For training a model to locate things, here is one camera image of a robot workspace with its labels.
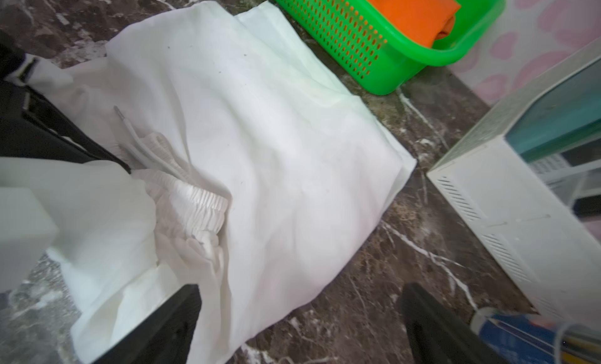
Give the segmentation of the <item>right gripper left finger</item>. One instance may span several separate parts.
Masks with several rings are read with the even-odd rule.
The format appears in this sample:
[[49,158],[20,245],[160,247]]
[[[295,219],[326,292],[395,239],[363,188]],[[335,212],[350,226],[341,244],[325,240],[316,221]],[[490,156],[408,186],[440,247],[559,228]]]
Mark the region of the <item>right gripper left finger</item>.
[[95,364],[185,363],[202,308],[196,284],[186,284]]

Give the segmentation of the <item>teal folder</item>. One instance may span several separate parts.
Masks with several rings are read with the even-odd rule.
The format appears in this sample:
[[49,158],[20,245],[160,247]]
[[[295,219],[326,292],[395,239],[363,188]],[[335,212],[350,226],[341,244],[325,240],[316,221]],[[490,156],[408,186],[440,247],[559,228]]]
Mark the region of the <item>teal folder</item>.
[[506,135],[526,162],[599,139],[599,60],[536,99]]

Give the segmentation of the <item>orange folded cloth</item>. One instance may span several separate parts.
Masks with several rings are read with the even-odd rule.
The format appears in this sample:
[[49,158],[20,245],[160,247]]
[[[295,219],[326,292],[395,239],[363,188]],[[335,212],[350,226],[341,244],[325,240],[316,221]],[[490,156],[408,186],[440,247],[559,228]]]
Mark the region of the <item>orange folded cloth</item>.
[[367,0],[413,42],[431,48],[450,35],[461,5],[455,0]]

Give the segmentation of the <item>green plastic basket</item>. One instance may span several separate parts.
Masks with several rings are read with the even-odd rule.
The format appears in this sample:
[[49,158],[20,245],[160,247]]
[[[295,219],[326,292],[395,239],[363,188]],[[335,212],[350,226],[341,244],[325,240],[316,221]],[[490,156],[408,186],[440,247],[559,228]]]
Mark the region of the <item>green plastic basket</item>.
[[451,34],[421,46],[367,0],[275,0],[369,93],[387,95],[425,67],[462,59],[494,24],[506,0],[456,0]]

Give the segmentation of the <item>white shorts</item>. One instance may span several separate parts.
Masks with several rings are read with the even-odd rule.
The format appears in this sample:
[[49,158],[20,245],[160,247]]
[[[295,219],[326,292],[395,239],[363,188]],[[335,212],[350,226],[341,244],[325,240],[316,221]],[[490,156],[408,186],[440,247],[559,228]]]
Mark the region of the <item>white shorts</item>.
[[29,54],[8,81],[31,69],[28,87],[117,161],[3,157],[1,183],[56,225],[78,359],[192,284],[186,362],[227,362],[338,275],[416,160],[270,3],[172,10],[105,50],[66,69]]

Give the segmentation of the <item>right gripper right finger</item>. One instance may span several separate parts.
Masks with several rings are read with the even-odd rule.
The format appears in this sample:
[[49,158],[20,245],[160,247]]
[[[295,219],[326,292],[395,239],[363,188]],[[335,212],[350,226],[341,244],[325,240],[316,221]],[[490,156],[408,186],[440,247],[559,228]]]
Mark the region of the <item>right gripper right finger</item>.
[[415,363],[506,362],[418,283],[405,284],[399,305]]

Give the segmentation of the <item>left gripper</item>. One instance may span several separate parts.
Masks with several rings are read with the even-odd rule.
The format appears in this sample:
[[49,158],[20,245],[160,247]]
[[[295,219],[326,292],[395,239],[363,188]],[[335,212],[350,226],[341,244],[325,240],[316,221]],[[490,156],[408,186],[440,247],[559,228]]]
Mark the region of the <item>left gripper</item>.
[[78,164],[112,161],[131,172],[40,93],[5,81],[1,82],[1,156]]

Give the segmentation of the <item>clear tube with blue cap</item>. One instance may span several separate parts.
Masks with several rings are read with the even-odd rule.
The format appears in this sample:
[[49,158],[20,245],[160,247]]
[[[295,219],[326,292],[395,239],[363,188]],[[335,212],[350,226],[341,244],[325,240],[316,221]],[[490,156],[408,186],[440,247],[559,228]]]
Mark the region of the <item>clear tube with blue cap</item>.
[[509,363],[600,362],[600,332],[580,323],[483,308],[470,329]]

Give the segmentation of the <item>white desktop file organizer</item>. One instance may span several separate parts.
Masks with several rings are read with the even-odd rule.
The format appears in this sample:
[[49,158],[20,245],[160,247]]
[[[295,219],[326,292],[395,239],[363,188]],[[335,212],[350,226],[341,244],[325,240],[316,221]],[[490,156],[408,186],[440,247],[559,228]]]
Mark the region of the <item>white desktop file organizer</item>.
[[428,173],[538,312],[600,325],[600,243],[507,143],[552,88],[600,59],[594,41],[501,99]]

